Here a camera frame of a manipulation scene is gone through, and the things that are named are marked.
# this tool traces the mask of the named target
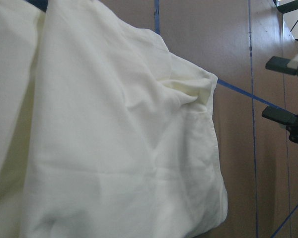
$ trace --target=fabric fold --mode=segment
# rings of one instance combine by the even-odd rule
[[[0,0],[0,238],[18,236],[43,12]]]
[[[10,203],[22,196],[22,207],[4,237],[16,237],[20,226],[20,238],[191,238],[223,222],[227,193],[212,122],[217,77],[100,1],[53,0],[44,16],[21,0],[14,4],[5,11],[33,12],[25,16],[30,26],[4,13],[24,27],[12,41],[27,42],[0,47],[27,54],[19,61],[20,93],[9,99],[13,113],[2,118],[25,118],[26,131],[15,136],[26,141],[13,149],[24,150],[19,177],[25,169],[26,176]],[[15,70],[9,80],[0,72],[4,85],[21,85],[11,78]],[[22,99],[29,103],[21,115]],[[15,121],[5,126],[15,128]]]

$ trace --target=white fabric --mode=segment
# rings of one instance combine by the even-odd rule
[[[216,76],[99,1],[49,2],[44,15],[0,0],[0,169],[11,173],[0,175],[0,237],[16,237],[20,211],[20,238],[191,238],[218,226]]]

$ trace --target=blue tape line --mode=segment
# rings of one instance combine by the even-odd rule
[[[159,16],[160,4],[159,0],[154,0],[154,31],[160,35],[160,16]]]
[[[286,219],[283,221],[283,223],[277,228],[277,230],[272,234],[272,236],[270,238],[274,238],[277,233],[282,229],[282,227],[284,226],[284,224],[289,220],[289,218],[292,216],[292,214],[297,210],[298,208],[298,204],[297,206],[292,210],[292,212],[286,217]]]
[[[266,105],[268,105],[268,106],[271,106],[271,107],[273,107],[273,108],[277,108],[277,109],[282,109],[282,110],[284,110],[283,108],[278,107],[278,106],[275,105],[275,104],[272,104],[272,103],[270,103],[270,102],[268,102],[268,101],[266,101],[266,100],[264,100],[264,99],[262,99],[262,98],[260,98],[260,97],[257,97],[257,96],[255,96],[255,95],[249,93],[249,92],[246,92],[245,90],[243,90],[243,89],[241,89],[241,88],[238,88],[238,87],[236,87],[236,86],[234,86],[234,85],[232,85],[232,84],[229,84],[229,83],[227,83],[227,82],[225,82],[225,81],[223,81],[223,80],[221,80],[221,79],[218,79],[218,84],[220,84],[220,85],[222,85],[222,86],[224,86],[224,87],[226,87],[226,88],[229,88],[229,89],[231,89],[231,90],[233,90],[233,91],[235,91],[235,92],[241,93],[241,94],[243,94],[243,95],[245,95],[245,96],[247,96],[247,97],[250,97],[250,98],[252,98],[252,99],[254,99],[254,100],[258,101],[258,102],[261,102],[261,103],[264,103],[264,104],[266,104]]]

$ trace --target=black clamp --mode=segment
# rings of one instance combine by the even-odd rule
[[[285,125],[286,130],[290,133],[289,140],[298,144],[298,115],[268,106],[262,112],[262,117]]]
[[[286,3],[284,5],[280,5],[277,7],[277,10],[281,13],[288,13],[288,12],[291,12],[291,11],[295,11],[298,9],[298,0],[294,0],[294,1],[291,1],[289,3]]]
[[[298,76],[298,55],[293,59],[274,56],[266,63],[266,69]],[[298,144],[298,115],[283,109],[267,107],[262,117],[285,125],[286,130],[290,132],[289,140]]]

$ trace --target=white sheet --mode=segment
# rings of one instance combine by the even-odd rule
[[[20,211],[21,238],[191,238],[225,219],[215,75],[96,0],[51,0],[45,16],[0,0],[0,24],[0,168],[23,161],[1,237]]]

